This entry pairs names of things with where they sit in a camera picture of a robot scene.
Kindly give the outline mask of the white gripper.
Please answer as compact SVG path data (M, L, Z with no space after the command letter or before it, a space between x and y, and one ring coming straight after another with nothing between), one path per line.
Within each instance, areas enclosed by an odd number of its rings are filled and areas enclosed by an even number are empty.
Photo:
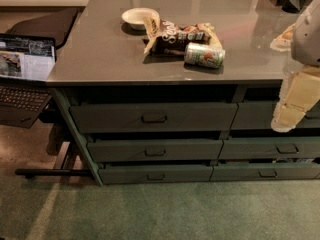
M293 78L284 104L277 104L271 120L271 128L287 133L320 100L320 68L304 66Z

